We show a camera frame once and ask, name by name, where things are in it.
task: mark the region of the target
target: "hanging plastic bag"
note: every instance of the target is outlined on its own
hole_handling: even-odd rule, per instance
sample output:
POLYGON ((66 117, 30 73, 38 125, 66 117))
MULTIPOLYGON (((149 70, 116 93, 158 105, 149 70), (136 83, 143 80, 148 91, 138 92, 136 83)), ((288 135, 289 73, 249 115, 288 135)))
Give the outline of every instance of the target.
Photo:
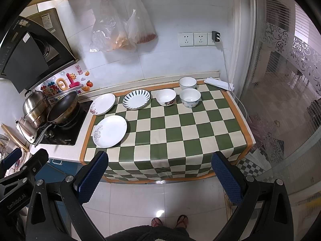
POLYGON ((135 44, 128 39, 126 22, 119 16, 113 0, 101 0, 100 16, 92 29, 89 52, 108 52, 115 49, 134 50, 135 44))
POLYGON ((129 11, 132 12, 132 15, 126 24, 128 38, 137 44, 155 39, 157 37, 155 28, 142 1, 130 0, 129 11))

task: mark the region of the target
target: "pot handle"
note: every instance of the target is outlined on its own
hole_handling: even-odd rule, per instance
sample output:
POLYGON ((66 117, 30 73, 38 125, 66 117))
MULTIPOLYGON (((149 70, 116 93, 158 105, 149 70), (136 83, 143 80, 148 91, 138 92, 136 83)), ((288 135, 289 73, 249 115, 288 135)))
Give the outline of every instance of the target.
POLYGON ((50 123, 39 135, 39 137, 36 139, 35 147, 39 145, 39 143, 42 141, 44 135, 46 134, 47 130, 51 127, 53 123, 50 123))
POLYGON ((27 90, 24 96, 27 96, 28 93, 32 92, 32 90, 27 90))

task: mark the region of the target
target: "power cord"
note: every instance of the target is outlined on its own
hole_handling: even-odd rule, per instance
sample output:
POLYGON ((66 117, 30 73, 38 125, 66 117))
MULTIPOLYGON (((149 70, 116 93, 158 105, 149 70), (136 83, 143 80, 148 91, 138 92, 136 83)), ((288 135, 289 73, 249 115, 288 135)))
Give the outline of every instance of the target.
POLYGON ((229 91, 232 93, 233 99, 235 100, 235 98, 242 104, 244 111, 245 111, 245 120, 248 118, 248 112, 246 111, 245 106, 243 105, 243 103, 240 101, 240 99, 234 94, 234 92, 232 91, 231 87, 230 87, 230 81, 229 81, 229 75, 227 73, 227 69, 226 69, 226 61, 225 61, 225 53, 224 53, 224 46, 223 46, 223 42, 222 39, 220 38, 220 42, 222 44, 222 50, 223 50, 223 58, 224 58, 224 67, 225 67, 225 71, 226 71, 226 79, 227 79, 227 85, 229 87, 229 91))

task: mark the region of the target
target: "blue gripper pad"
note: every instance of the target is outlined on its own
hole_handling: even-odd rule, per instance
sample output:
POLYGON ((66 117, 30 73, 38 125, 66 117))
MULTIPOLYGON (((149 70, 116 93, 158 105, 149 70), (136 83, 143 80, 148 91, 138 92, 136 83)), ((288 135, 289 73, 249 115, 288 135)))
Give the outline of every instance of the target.
POLYGON ((235 180, 230 170, 217 154, 212 155, 212 169, 222 184, 231 202, 239 205, 242 202, 243 194, 240 184, 235 180))
POLYGON ((13 164, 17 162, 18 159, 20 159, 22 156, 22 151, 19 148, 16 148, 13 150, 7 157, 5 157, 2 160, 2 167, 5 170, 8 170, 9 168, 12 167, 13 164))
POLYGON ((74 188, 80 204, 87 203, 108 167, 108 155, 99 151, 76 175, 74 188))

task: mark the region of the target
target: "white plate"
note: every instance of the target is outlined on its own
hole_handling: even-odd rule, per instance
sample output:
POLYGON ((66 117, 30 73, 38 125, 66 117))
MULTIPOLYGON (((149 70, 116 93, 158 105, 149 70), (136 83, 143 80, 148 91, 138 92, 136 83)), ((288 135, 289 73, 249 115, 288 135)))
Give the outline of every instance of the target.
POLYGON ((127 123, 122 116, 108 116, 97 124, 92 138, 98 148, 109 148, 123 139, 126 130, 127 123))
POLYGON ((145 90, 136 90, 130 92, 123 99, 123 106, 127 109, 139 109, 145 106, 150 99, 150 93, 145 90))
POLYGON ((90 113, 93 115, 102 115, 111 109, 115 103, 115 95, 107 93, 95 99, 90 105, 90 113))

